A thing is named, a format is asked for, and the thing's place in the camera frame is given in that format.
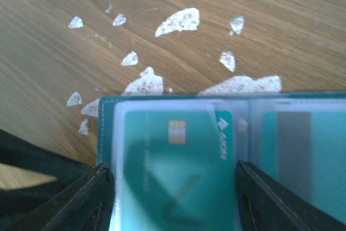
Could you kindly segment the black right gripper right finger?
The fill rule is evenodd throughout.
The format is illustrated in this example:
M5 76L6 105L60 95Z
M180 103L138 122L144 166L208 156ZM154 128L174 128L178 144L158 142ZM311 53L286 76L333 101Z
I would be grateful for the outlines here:
M235 181L243 230L345 230L250 162L236 163Z

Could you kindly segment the green credit card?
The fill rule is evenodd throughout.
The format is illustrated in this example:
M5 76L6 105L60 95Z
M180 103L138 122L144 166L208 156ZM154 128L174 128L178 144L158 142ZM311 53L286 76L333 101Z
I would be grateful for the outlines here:
M261 169L345 222L345 113L264 114Z
M125 115L122 230L232 230L228 111Z

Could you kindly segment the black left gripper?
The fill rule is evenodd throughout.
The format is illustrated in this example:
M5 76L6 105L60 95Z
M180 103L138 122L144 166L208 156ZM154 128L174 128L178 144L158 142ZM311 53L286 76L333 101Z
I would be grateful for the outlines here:
M57 178L27 188L1 189L2 221L36 209L91 170L87 164L37 147L4 130L1 130L1 163Z

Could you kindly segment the blue leather card holder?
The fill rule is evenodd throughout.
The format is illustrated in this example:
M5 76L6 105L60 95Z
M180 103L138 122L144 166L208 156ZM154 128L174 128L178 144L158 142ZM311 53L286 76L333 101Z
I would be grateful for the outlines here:
M97 162L109 164L115 178L110 230L121 229L125 115L130 111L228 111L232 114L234 227L238 212L235 168L239 160L261 171L262 120L268 112L344 112L344 93L241 94L228 96L108 96L99 102Z

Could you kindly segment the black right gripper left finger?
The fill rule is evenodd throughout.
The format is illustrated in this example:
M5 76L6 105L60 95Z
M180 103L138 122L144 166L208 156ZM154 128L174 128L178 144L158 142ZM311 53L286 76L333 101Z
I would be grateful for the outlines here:
M102 163L8 230L109 230L114 199L114 175Z

